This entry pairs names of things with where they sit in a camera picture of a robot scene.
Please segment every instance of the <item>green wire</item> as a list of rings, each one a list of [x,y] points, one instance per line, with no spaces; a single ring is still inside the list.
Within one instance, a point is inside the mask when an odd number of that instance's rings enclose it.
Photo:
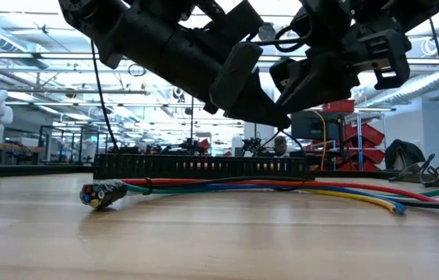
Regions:
[[[149,189],[146,187],[138,187],[135,185],[127,184],[128,185],[128,191],[136,192],[136,193],[145,193]],[[193,188],[193,189],[180,189],[180,190],[160,190],[160,189],[153,189],[153,194],[190,194],[190,193],[198,193],[198,192],[207,192],[211,191],[208,189],[203,188]],[[435,191],[428,191],[424,193],[420,193],[422,195],[425,195],[427,197],[436,197],[439,196],[439,189]],[[403,198],[402,195],[389,195],[390,197],[396,197],[396,198]]]

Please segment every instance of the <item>red wire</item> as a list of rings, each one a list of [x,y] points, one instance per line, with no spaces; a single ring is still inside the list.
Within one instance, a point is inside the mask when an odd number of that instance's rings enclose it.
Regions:
[[[147,184],[146,179],[122,179],[127,184],[134,185],[145,185]],[[195,182],[207,182],[208,180],[197,180],[197,179],[152,179],[154,185],[159,184],[186,184]],[[244,180],[240,182],[229,182],[228,184],[258,184],[265,186],[284,186],[284,187],[348,187],[348,188],[358,188],[370,191],[381,191],[391,194],[399,194],[408,198],[415,198],[420,201],[427,202],[439,202],[434,198],[429,198],[425,195],[416,194],[411,191],[403,191],[399,189],[394,189],[391,187],[380,187],[369,184],[355,184],[355,183],[333,183],[333,182],[315,182],[315,181],[277,181],[277,180]]]

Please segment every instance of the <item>yellow wire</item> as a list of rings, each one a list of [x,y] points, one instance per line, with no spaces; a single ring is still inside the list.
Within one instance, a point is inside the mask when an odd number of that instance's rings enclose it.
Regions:
[[[382,207],[388,209],[389,211],[396,213],[396,207],[391,202],[388,202],[388,201],[385,201],[385,200],[382,200],[379,198],[371,198],[371,197],[359,195],[359,194],[348,194],[348,193],[339,192],[339,191],[321,191],[321,190],[311,190],[311,189],[305,189],[305,191],[311,192],[312,194],[331,195],[331,196],[336,196],[336,197],[340,197],[340,198],[351,198],[351,199],[355,199],[355,200],[359,200],[359,201],[366,201],[366,202],[370,202],[370,203],[382,206]]]
[[[327,152],[327,128],[325,126],[325,119],[322,117],[322,115],[315,110],[312,110],[312,112],[320,117],[321,122],[323,124],[323,153],[321,154],[321,165],[320,165],[320,170],[323,171],[323,162],[325,161],[325,153]]]

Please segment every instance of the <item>black cable organizer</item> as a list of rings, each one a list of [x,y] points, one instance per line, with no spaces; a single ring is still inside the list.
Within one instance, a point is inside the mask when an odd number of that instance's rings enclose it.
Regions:
[[[245,158],[214,156],[95,156],[93,179],[188,178],[220,179],[242,176],[300,177],[313,180],[302,158]]]

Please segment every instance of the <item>wooden table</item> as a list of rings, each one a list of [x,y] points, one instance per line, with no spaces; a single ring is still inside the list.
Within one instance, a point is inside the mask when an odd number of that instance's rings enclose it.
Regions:
[[[398,217],[259,191],[130,197],[93,212],[78,198],[90,181],[0,179],[0,279],[439,279],[439,211]]]

